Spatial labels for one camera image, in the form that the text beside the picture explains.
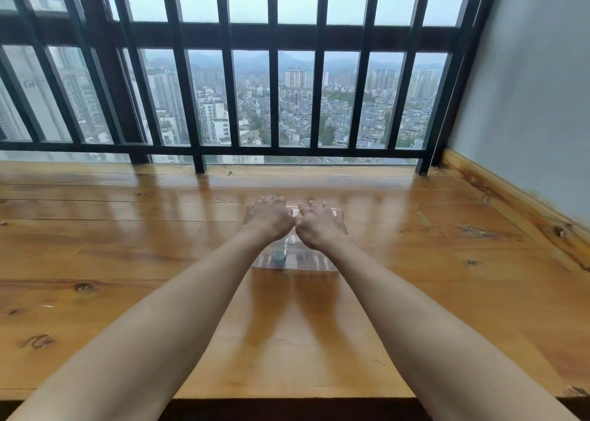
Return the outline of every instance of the transparent plastic box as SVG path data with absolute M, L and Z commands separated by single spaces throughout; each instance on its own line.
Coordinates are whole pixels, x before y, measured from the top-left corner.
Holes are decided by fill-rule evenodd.
M 299 208 L 287 207 L 293 210 L 293 216 L 299 214 Z M 291 232 L 278 241 L 273 242 L 258 255 L 252 267 L 268 269 L 293 270 L 337 270 L 326 255 L 307 247 L 297 234 L 295 227 Z

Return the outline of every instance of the wall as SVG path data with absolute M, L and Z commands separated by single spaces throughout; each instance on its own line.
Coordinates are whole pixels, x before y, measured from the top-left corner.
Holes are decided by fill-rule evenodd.
M 590 227 L 590 0 L 496 0 L 449 146 Z

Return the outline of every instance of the wooden surface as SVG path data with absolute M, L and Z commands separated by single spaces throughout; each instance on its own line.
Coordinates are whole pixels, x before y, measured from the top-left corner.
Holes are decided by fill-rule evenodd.
M 590 282 L 447 171 L 0 163 L 0 399 L 229 238 L 263 194 L 350 236 L 554 395 L 590 389 Z M 338 273 L 250 270 L 181 398 L 406 397 Z
M 572 270 L 590 272 L 590 229 L 524 192 L 483 166 L 446 149 L 443 163 L 470 191 L 545 246 Z

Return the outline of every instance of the forearm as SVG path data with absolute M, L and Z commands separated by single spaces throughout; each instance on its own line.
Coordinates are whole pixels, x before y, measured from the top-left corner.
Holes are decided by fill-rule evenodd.
M 476 331 L 348 238 L 325 251 L 435 420 L 575 419 Z
M 11 421 L 157 419 L 202 356 L 265 243 L 247 229 L 239 231 L 122 314 L 44 382 Z

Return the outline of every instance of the hand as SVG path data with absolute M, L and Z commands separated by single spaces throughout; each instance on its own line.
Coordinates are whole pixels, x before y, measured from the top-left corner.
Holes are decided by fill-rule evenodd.
M 244 228 L 252 230 L 268 245 L 287 236 L 294 222 L 293 212 L 285 207 L 284 196 L 267 195 L 254 205 L 248 205 Z
M 334 216 L 328 202 L 313 200 L 309 204 L 299 204 L 295 230 L 307 247 L 319 251 L 323 251 L 330 242 L 348 234 L 342 211 L 338 210 Z

